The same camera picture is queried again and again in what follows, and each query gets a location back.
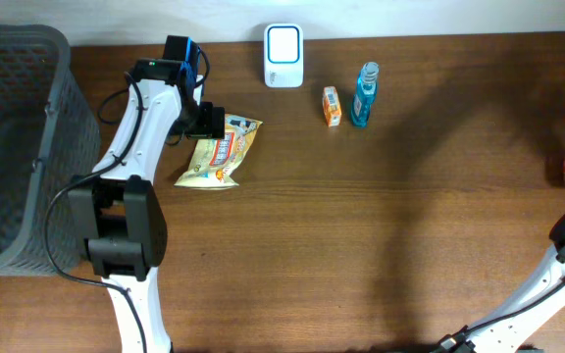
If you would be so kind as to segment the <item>white barcode scanner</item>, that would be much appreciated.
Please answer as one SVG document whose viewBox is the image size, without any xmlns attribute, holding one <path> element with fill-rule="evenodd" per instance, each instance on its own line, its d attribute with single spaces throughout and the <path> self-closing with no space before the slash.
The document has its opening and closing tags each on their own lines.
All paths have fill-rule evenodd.
<svg viewBox="0 0 565 353">
<path fill-rule="evenodd" d="M 270 24 L 263 33 L 264 81 L 271 88 L 297 88 L 304 78 L 304 35 L 296 24 Z"/>
</svg>

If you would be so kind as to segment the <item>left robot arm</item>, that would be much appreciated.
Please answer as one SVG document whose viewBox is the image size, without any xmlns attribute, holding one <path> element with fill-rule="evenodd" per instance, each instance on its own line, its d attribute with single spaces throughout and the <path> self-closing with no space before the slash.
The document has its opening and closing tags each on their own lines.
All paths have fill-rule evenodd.
<svg viewBox="0 0 565 353">
<path fill-rule="evenodd" d="M 159 59 L 126 72 L 128 105 L 116 135 L 89 176 L 66 189 L 77 250 L 107 289 L 125 352 L 171 352 L 158 275 L 168 230 L 153 181 L 168 138 L 221 139 L 225 111 L 202 101 L 208 59 L 187 36 L 168 36 Z"/>
</svg>

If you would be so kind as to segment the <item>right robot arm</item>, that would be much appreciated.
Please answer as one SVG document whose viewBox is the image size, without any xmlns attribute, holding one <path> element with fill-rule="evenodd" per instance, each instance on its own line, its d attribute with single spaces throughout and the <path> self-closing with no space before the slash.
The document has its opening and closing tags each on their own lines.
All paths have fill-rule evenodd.
<svg viewBox="0 0 565 353">
<path fill-rule="evenodd" d="M 437 352 L 516 352 L 565 307 L 565 215 L 555 224 L 552 245 L 530 277 L 487 317 L 445 336 Z"/>
</svg>

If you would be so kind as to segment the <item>grey plastic mesh basket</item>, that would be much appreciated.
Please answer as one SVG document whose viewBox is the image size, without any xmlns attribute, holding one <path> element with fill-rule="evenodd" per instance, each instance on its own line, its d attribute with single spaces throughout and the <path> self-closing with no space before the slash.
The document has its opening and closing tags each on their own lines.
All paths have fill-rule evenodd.
<svg viewBox="0 0 565 353">
<path fill-rule="evenodd" d="M 95 165 L 98 123 L 47 25 L 0 25 L 0 277 L 51 276 L 41 234 L 52 197 Z"/>
</svg>

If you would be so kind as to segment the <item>small orange box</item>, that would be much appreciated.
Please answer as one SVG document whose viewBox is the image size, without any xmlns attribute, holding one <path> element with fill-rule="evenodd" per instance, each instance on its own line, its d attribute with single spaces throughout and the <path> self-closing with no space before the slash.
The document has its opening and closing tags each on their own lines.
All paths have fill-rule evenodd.
<svg viewBox="0 0 565 353">
<path fill-rule="evenodd" d="M 334 86 L 324 88 L 322 102 L 327 126 L 338 126 L 341 120 L 341 105 Z"/>
</svg>

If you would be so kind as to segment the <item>yellow snack bag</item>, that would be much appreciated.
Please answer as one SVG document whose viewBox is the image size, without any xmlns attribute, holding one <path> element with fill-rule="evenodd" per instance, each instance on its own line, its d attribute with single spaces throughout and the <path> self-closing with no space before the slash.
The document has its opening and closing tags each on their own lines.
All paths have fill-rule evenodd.
<svg viewBox="0 0 565 353">
<path fill-rule="evenodd" d="M 196 145 L 188 169 L 175 187 L 227 189 L 238 186 L 231 174 L 244 160 L 262 122 L 225 114 L 222 139 L 202 139 Z"/>
</svg>

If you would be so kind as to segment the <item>blue mouthwash bottle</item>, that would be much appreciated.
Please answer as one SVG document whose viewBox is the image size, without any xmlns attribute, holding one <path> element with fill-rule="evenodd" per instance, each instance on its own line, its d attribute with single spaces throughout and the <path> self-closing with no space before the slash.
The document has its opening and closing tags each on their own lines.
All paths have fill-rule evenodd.
<svg viewBox="0 0 565 353">
<path fill-rule="evenodd" d="M 357 77 L 351 108 L 351 121 L 357 127 L 366 127 L 371 107 L 378 93 L 380 67 L 376 62 L 366 63 Z"/>
</svg>

